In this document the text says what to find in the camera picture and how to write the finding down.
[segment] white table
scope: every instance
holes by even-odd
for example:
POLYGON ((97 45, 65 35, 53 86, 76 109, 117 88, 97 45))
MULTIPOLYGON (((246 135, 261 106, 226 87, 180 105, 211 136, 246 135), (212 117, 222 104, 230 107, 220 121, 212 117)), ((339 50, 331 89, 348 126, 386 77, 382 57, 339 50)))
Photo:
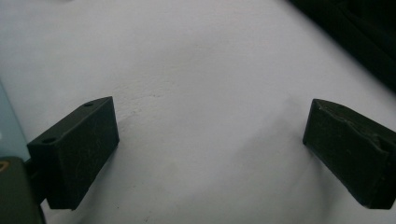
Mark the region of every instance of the white table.
POLYGON ((284 0, 0 0, 0 78, 28 141, 115 101, 120 145, 51 223, 394 223, 302 144, 313 98, 396 130, 395 94, 284 0))

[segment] black rubber block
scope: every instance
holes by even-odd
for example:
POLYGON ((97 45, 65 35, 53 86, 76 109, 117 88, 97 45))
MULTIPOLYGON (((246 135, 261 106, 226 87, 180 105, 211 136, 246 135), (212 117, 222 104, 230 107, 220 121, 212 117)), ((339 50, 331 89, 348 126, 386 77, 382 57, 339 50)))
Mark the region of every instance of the black rubber block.
POLYGON ((361 205, 392 207, 396 198, 395 132, 343 105, 315 99, 304 144, 361 205))
POLYGON ((33 163, 43 172, 52 209, 76 209, 119 134, 112 97, 88 102, 28 144, 33 163))

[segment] white surface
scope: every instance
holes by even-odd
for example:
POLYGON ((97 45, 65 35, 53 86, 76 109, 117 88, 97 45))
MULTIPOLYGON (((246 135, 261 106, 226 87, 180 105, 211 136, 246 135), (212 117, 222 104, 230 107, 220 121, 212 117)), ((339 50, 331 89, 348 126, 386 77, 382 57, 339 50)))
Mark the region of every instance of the white surface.
POLYGON ((120 146, 48 223, 393 223, 302 144, 313 98, 396 130, 395 95, 281 0, 1 0, 0 75, 30 141, 112 95, 120 146))

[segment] dark object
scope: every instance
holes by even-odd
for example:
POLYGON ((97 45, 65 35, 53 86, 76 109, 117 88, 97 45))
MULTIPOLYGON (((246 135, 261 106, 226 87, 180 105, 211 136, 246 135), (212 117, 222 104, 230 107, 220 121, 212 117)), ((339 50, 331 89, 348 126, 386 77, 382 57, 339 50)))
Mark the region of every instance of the dark object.
POLYGON ((396 1, 290 1, 396 91, 396 1))
POLYGON ((119 141, 113 100, 107 97, 80 106, 29 143, 50 208, 76 209, 119 141))
POLYGON ((0 223, 45 223, 35 202, 23 161, 17 157, 0 159, 0 223))
POLYGON ((313 100, 304 134, 313 151, 363 206, 396 198, 396 133, 332 102, 313 100))

